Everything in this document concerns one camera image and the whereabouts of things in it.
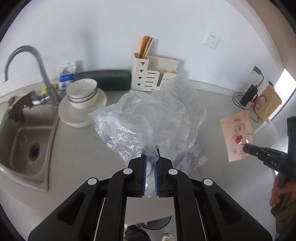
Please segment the person's right hand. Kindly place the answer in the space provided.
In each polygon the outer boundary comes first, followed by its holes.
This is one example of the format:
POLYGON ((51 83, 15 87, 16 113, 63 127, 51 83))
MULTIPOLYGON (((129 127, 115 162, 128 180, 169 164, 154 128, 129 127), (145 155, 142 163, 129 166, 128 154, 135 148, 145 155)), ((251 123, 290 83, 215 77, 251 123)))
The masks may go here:
POLYGON ((286 185, 283 187, 279 186, 280 183, 280 174, 276 175, 274 180, 273 189, 271 191, 271 198, 269 201, 269 205, 271 207, 276 207, 277 204, 280 202, 281 194, 290 193, 290 198, 286 204, 286 207, 292 205, 296 201, 296 182, 295 179, 290 180, 286 185))

